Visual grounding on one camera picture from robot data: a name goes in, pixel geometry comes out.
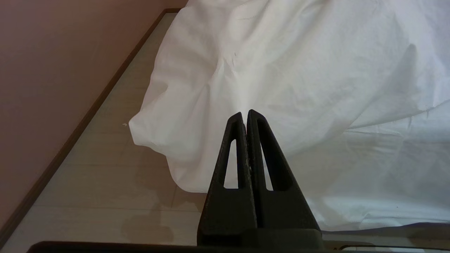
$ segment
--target wall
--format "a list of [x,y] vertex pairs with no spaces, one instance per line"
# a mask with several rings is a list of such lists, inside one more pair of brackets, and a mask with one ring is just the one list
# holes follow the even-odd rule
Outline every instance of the wall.
[[0,228],[164,8],[0,0]]

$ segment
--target baseboard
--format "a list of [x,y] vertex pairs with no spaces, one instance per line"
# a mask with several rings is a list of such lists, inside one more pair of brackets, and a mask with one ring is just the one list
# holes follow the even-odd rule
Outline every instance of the baseboard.
[[177,13],[181,10],[181,8],[167,8],[164,9],[166,13]]
[[44,173],[39,177],[39,179],[33,185],[31,190],[27,193],[25,198],[22,200],[22,202],[19,204],[19,206],[15,209],[15,211],[13,212],[11,217],[6,221],[5,225],[3,225],[2,228],[0,229],[0,249],[2,249],[2,247],[8,241],[9,237],[13,234],[14,230],[17,228],[17,226],[20,224],[20,222],[25,217],[27,212],[33,206],[34,202],[39,197],[42,190],[44,190],[47,183],[50,181],[52,176],[55,174],[55,172],[57,171],[59,166],[63,163],[64,159],[69,154],[70,150],[72,150],[72,147],[75,145],[78,138],[82,135],[82,133],[86,129],[87,125],[94,117],[95,113],[98,111],[100,106],[103,104],[105,99],[108,97],[109,93],[111,92],[111,90],[113,89],[113,87],[115,86],[115,84],[117,83],[119,78],[122,76],[122,74],[125,72],[128,65],[130,65],[131,61],[137,55],[137,53],[139,52],[141,47],[144,45],[146,40],[149,38],[150,34],[153,32],[153,30],[159,24],[162,17],[164,16],[164,14],[176,13],[179,10],[180,10],[179,8],[164,9],[161,12],[161,14],[157,17],[155,22],[153,22],[153,24],[150,26],[150,28],[144,34],[144,36],[140,39],[140,41],[134,47],[134,49],[131,51],[131,53],[128,55],[126,60],[122,63],[122,65],[116,71],[114,76],[111,78],[111,80],[106,85],[105,89],[100,94],[100,96],[97,98],[97,100],[94,102],[94,104],[92,104],[89,111],[86,113],[86,115],[80,121],[80,123],[75,128],[73,133],[69,136],[67,141],[64,143],[63,147],[59,150],[59,152],[53,158],[51,163],[45,169]]

